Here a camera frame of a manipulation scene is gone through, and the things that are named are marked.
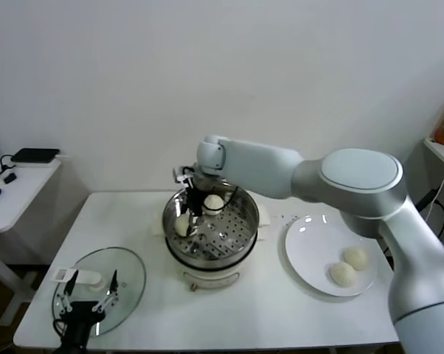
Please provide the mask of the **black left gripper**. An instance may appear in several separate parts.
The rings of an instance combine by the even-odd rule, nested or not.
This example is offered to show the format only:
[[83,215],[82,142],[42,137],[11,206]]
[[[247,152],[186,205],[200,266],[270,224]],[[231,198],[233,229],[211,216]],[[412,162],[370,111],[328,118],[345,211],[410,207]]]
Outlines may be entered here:
[[78,270],[75,270],[71,279],[66,283],[63,293],[58,294],[60,306],[58,323],[64,325],[64,332],[60,334],[58,353],[87,353],[87,344],[91,329],[103,320],[103,312],[108,306],[114,306],[118,300],[119,283],[117,270],[114,271],[108,290],[98,301],[70,302]]

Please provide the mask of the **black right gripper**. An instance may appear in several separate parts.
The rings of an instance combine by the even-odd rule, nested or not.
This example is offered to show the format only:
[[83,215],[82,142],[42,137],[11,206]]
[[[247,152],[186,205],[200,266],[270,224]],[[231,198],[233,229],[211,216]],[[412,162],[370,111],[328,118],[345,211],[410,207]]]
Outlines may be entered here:
[[202,207],[208,195],[207,191],[197,187],[188,187],[187,192],[181,194],[181,214],[187,214],[189,210],[194,215],[188,219],[188,236],[193,236],[197,232],[197,217],[203,215]]

